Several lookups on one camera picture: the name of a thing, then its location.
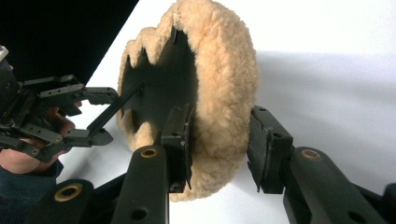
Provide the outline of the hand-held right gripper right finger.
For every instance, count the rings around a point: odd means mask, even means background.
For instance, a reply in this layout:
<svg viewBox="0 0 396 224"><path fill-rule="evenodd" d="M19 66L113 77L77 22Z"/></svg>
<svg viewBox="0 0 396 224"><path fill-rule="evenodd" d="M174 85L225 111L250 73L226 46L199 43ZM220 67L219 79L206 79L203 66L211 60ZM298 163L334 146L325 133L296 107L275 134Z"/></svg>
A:
<svg viewBox="0 0 396 224"><path fill-rule="evenodd" d="M380 200L352 184L330 157L295 147L293 137L263 107L250 113L247 165L257 190L281 194L290 224L387 224Z"/></svg>

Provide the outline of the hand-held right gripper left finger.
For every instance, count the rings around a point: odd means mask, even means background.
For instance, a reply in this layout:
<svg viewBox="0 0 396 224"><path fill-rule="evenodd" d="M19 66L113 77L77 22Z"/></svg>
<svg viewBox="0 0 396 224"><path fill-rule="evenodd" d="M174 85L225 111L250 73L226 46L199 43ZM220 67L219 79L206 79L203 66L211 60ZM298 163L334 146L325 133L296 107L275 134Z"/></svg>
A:
<svg viewBox="0 0 396 224"><path fill-rule="evenodd" d="M133 153L111 224L169 224L169 195L191 186L193 113L172 108L157 143Z"/></svg>

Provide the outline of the white table mat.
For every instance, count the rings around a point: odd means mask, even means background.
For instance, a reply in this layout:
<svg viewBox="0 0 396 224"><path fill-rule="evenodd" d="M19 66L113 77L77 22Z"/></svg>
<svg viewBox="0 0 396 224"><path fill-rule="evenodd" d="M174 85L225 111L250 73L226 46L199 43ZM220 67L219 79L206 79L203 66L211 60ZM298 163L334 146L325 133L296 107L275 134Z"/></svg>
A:
<svg viewBox="0 0 396 224"><path fill-rule="evenodd" d="M262 75L256 104L297 147L325 152L353 183L382 194L396 182L396 0L217 0L247 25ZM90 86L117 87L120 56L175 0L140 0ZM107 147L63 155L58 182L99 187L127 170L131 151L113 118ZM288 224L282 195L259 193L246 163L206 199L170 203L171 224Z"/></svg>

